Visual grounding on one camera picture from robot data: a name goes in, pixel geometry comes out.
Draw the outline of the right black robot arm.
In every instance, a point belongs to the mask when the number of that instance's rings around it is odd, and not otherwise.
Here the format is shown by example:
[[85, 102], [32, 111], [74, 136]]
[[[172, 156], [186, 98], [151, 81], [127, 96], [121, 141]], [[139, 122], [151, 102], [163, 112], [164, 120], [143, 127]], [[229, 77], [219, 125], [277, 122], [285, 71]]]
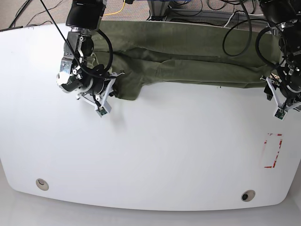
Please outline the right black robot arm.
[[[113, 49], [109, 38], [99, 29], [106, 8], [105, 0], [74, 0], [71, 4], [66, 26], [71, 28], [64, 39], [64, 54], [56, 82], [65, 93], [76, 92], [76, 99], [82, 99], [95, 108], [99, 116], [111, 111], [107, 102], [115, 94], [113, 85], [123, 72], [112, 71]], [[98, 64], [88, 68], [87, 60], [94, 51], [91, 32], [96, 31], [109, 47], [107, 65]]]

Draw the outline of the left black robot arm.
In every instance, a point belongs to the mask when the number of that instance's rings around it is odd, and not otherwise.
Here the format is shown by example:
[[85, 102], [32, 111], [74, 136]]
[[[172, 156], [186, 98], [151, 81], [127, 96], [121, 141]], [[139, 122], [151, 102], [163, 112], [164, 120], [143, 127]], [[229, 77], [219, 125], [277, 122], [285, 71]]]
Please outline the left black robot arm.
[[269, 27], [280, 36], [282, 59], [270, 66], [280, 78], [279, 89], [286, 106], [301, 110], [301, 16], [293, 0], [261, 0], [259, 6]]

